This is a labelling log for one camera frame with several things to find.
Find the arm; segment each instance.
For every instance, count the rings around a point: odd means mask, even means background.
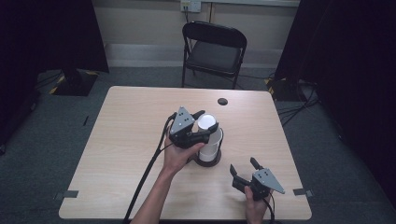
[[[245,213],[247,224],[262,224],[262,219],[264,218],[265,211],[267,210],[267,205],[262,200],[255,202],[253,200],[253,192],[248,186],[245,186],[245,195],[247,197]],[[265,200],[268,202],[270,200],[270,196],[265,198]]]
[[[164,145],[169,146],[171,143],[171,140],[166,137]],[[163,168],[131,224],[159,222],[173,177],[184,167],[187,159],[197,153],[203,146],[203,143],[198,143],[188,149],[182,149],[172,145],[164,150]]]

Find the gray carpet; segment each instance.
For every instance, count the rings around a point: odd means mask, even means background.
[[[242,69],[238,84],[245,90],[266,91],[262,79],[274,69]],[[41,79],[56,74],[51,71]],[[220,77],[188,76],[198,88],[230,89]],[[43,93],[35,111],[7,143],[0,157],[0,223],[120,223],[120,220],[63,220],[61,201],[73,177],[106,92],[111,86],[179,87],[180,67],[111,68],[97,78],[88,97]],[[302,105],[276,102],[276,108]],[[285,134],[306,189],[312,218],[288,223],[396,223],[396,212],[355,153],[342,144],[333,120],[321,105],[301,111],[285,127]]]

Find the white cylinder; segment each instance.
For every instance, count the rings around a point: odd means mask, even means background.
[[[197,123],[198,123],[198,131],[199,132],[205,131],[214,124],[216,124],[216,118],[211,114],[203,114],[198,118]]]
[[[222,131],[220,127],[218,127],[214,133],[210,134],[209,142],[199,151],[198,158],[201,161],[213,161],[218,155],[221,139]]]

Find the wall outlet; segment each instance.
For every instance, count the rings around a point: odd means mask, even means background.
[[[191,11],[191,1],[180,1],[180,11]]]
[[[180,11],[201,12],[201,1],[180,1]]]

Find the chair backrest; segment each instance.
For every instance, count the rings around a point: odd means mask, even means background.
[[[183,37],[227,47],[245,49],[246,37],[237,29],[205,21],[192,21],[183,26]]]

